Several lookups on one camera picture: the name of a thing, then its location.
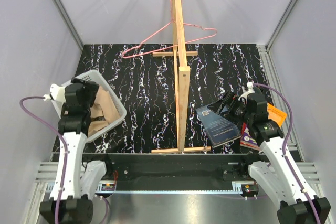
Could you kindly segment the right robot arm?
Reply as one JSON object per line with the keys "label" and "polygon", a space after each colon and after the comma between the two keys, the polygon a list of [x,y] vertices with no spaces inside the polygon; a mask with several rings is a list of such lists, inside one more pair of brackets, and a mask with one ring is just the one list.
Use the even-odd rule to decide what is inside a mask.
{"label": "right robot arm", "polygon": [[325,223],[331,210],[327,198],[319,197],[302,175],[288,150],[284,133],[271,120],[268,102],[260,92],[239,98],[228,91],[208,108],[234,123],[245,124],[250,136],[267,156],[271,167],[259,157],[248,158],[238,167],[244,180],[254,179],[277,207],[280,223]]}

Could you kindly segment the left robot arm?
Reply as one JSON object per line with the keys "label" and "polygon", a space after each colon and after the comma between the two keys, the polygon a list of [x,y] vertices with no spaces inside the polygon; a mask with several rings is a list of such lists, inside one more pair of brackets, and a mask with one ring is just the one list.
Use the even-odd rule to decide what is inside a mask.
{"label": "left robot arm", "polygon": [[55,183],[49,200],[40,203],[39,213],[48,223],[91,223],[93,198],[101,179],[113,175],[112,165],[92,161],[81,172],[82,155],[88,141],[91,107],[99,85],[73,78],[65,87],[52,84],[51,98],[63,103],[58,122],[60,153]]}

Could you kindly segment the pink wire hanger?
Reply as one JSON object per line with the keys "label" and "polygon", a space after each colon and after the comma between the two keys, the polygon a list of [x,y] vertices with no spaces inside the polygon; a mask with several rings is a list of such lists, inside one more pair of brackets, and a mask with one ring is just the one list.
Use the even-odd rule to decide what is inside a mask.
{"label": "pink wire hanger", "polygon": [[[201,26],[199,24],[187,23],[183,20],[182,0],[168,0],[169,20],[166,24],[160,27],[157,31],[150,34],[141,42],[133,46],[124,46],[120,52],[120,57],[123,59],[131,59],[151,55],[156,52],[163,52],[171,49],[178,51],[178,43],[183,40],[183,44],[191,44],[201,40],[210,39],[218,34],[218,29],[214,27]],[[204,36],[197,37],[191,40],[185,38],[185,28],[199,29]],[[144,50],[146,44],[165,44],[165,47],[158,49]]]}

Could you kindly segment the beige t shirt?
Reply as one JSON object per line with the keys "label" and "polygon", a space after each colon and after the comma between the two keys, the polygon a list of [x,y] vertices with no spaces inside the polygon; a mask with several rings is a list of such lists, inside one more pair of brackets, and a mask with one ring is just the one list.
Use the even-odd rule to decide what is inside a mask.
{"label": "beige t shirt", "polygon": [[91,110],[91,123],[88,136],[91,137],[120,118],[116,105],[108,91],[102,86],[99,90]]}

